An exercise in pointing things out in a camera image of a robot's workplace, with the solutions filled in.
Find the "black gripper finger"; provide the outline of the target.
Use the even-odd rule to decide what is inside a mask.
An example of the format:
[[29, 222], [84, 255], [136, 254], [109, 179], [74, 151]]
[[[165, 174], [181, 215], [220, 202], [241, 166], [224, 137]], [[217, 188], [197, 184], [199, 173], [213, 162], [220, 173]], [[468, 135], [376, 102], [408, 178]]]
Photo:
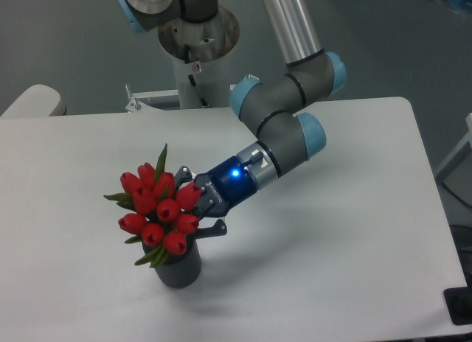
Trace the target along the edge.
[[227, 234], [227, 225], [222, 219], [217, 219], [213, 226], [198, 228], [195, 232], [196, 239], [206, 239], [211, 237], [221, 237]]
[[183, 184], [188, 184], [195, 179], [195, 173], [193, 173], [189, 167], [182, 166], [174, 175], [175, 188], [179, 189]]

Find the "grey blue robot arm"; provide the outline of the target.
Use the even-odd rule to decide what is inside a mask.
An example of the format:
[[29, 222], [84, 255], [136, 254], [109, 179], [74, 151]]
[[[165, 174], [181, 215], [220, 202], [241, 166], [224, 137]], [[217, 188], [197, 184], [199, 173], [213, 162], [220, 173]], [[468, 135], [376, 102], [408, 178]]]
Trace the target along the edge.
[[306, 106], [338, 91], [347, 79], [341, 58], [319, 42], [305, 0], [262, 0], [287, 73], [271, 85], [247, 76], [229, 84], [228, 59], [240, 37], [235, 16], [218, 0], [117, 0], [131, 28], [156, 29], [173, 61], [179, 105], [229, 106], [255, 143], [210, 171], [197, 175], [200, 218], [215, 218], [196, 237], [227, 230], [228, 211], [281, 178], [325, 147], [326, 135]]

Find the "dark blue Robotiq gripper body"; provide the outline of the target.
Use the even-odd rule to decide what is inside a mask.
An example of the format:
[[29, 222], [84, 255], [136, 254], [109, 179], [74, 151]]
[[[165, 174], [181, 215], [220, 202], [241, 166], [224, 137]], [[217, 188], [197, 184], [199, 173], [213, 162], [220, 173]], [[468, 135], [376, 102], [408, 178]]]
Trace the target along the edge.
[[254, 179], [243, 162], [232, 156], [208, 172], [196, 175], [201, 190], [197, 213], [204, 217], [224, 217], [228, 212], [257, 192]]

